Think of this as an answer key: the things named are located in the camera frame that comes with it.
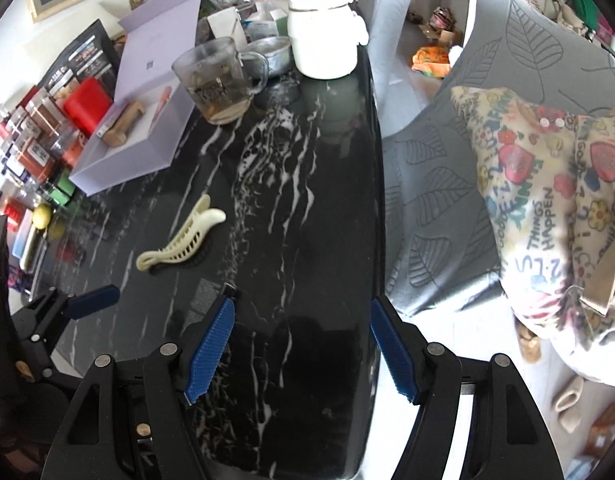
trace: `glass mug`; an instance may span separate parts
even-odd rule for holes
[[[252,87],[243,73],[243,59],[263,65],[260,83]],[[210,124],[228,124],[242,117],[252,96],[267,84],[270,64],[257,52],[237,52],[232,38],[219,38],[185,52],[172,70]]]

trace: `blue gripper pad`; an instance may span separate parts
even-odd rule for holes
[[[414,381],[412,358],[379,300],[372,301],[369,316],[374,339],[376,339],[380,351],[385,357],[387,368],[392,375],[396,389],[401,395],[406,396],[409,402],[412,402],[419,394],[419,389]]]
[[[118,287],[115,285],[102,286],[91,292],[70,298],[63,315],[70,319],[81,319],[104,308],[116,305],[120,298],[121,291]]]
[[[198,350],[190,362],[190,381],[185,388],[185,399],[193,404],[207,392],[217,371],[219,360],[234,328],[234,302],[227,298],[201,340]]]

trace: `shoe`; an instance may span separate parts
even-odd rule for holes
[[[538,363],[541,359],[541,339],[516,318],[514,325],[519,337],[521,355],[531,365]]]

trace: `product box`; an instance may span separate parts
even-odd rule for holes
[[[109,148],[92,137],[70,180],[86,195],[168,168],[194,102],[172,71],[172,63],[194,47],[201,0],[148,0],[120,21],[126,40],[114,101],[139,100],[146,113],[128,142]],[[169,101],[153,123],[164,89]]]

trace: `gray sofa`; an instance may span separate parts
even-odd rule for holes
[[[470,40],[438,94],[383,139],[386,287],[404,317],[501,294],[499,259],[467,131],[449,91],[505,86],[571,113],[615,105],[614,58],[520,0],[478,0]]]

